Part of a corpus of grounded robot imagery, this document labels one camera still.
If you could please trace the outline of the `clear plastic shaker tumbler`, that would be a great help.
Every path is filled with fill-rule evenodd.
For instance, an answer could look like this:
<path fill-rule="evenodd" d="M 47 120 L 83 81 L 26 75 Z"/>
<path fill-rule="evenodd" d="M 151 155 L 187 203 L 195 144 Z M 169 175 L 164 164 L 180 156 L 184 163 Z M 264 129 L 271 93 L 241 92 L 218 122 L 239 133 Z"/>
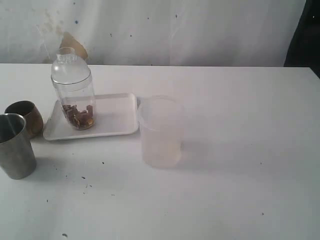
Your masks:
<path fill-rule="evenodd" d="M 94 123 L 95 123 L 96 98 L 95 98 L 93 80 L 86 88 L 83 88 L 78 91 L 60 91 L 58 89 L 55 89 L 55 91 L 58 96 L 61 109 L 62 109 L 62 105 L 72 105 L 72 106 L 77 105 L 77 109 L 79 111 L 83 111 L 86 109 L 87 105 L 92 105 L 93 117 L 94 117 Z"/>

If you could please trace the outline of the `clear dome lid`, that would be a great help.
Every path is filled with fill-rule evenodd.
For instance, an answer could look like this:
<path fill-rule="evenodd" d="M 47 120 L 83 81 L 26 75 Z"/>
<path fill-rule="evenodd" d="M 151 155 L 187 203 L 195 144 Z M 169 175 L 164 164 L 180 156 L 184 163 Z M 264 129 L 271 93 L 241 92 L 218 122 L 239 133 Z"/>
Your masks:
<path fill-rule="evenodd" d="M 92 73 L 86 61 L 72 47 L 61 47 L 51 66 L 51 82 L 56 90 L 74 92 L 92 82 Z"/>

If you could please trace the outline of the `brown wooden cup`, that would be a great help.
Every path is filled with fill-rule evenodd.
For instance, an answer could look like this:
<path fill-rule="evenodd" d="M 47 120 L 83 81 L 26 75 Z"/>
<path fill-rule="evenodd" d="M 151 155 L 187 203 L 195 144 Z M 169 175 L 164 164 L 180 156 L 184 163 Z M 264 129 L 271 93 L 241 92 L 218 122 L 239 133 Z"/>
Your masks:
<path fill-rule="evenodd" d="M 4 113 L 19 114 L 24 117 L 29 139 L 36 137 L 43 130 L 43 118 L 36 105 L 31 101 L 21 100 L 14 102 L 5 109 Z"/>

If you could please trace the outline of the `stainless steel cup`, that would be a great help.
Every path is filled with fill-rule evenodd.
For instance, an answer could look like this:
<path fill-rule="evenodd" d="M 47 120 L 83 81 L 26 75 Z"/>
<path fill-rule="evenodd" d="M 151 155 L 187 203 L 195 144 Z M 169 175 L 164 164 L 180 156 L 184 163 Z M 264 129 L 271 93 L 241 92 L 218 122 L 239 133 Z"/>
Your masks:
<path fill-rule="evenodd" d="M 37 166 L 26 126 L 19 114 L 0 115 L 0 167 L 14 180 L 29 176 Z"/>

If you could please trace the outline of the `translucent plastic container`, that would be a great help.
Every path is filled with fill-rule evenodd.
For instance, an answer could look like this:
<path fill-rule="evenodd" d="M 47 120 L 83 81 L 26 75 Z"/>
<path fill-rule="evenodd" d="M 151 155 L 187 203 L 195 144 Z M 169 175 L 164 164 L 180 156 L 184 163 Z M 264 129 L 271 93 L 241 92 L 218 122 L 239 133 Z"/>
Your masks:
<path fill-rule="evenodd" d="M 142 160 L 154 168 L 174 167 L 182 155 L 184 107 L 166 95 L 144 99 L 137 110 Z"/>

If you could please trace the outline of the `white rectangular tray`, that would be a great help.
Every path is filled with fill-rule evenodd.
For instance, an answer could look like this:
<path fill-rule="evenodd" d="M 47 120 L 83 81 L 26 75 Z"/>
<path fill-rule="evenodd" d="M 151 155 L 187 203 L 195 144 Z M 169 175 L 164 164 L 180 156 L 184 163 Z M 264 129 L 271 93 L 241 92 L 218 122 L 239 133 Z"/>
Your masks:
<path fill-rule="evenodd" d="M 133 93 L 96 95 L 94 125 L 86 130 L 73 128 L 63 115 L 57 100 L 48 118 L 43 137 L 47 141 L 130 135 L 139 128 L 137 98 Z"/>

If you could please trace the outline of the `gold coins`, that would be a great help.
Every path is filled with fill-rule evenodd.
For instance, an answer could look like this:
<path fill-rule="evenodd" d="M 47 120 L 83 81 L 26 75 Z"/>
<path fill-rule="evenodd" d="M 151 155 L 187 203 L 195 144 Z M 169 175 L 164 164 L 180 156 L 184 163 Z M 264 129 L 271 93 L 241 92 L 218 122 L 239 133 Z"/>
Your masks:
<path fill-rule="evenodd" d="M 63 114 L 68 123 L 77 130 L 86 130 L 94 124 L 94 107 L 87 105 L 85 110 L 79 111 L 77 105 L 62 105 Z"/>

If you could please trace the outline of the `white backdrop sheet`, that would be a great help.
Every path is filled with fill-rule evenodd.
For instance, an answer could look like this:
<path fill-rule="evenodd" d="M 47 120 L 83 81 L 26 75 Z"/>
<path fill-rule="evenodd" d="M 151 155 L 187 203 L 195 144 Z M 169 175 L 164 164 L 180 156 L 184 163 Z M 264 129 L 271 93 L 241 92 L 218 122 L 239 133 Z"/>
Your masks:
<path fill-rule="evenodd" d="M 3 0 L 0 61 L 278 67 L 303 0 Z"/>

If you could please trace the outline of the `dark curtain at right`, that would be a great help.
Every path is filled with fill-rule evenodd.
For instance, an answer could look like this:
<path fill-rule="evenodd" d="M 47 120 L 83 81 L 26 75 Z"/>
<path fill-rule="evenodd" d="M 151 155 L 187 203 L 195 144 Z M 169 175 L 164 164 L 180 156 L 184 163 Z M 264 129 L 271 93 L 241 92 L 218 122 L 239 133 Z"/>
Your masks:
<path fill-rule="evenodd" d="M 305 2 L 284 66 L 310 68 L 320 75 L 320 0 Z"/>

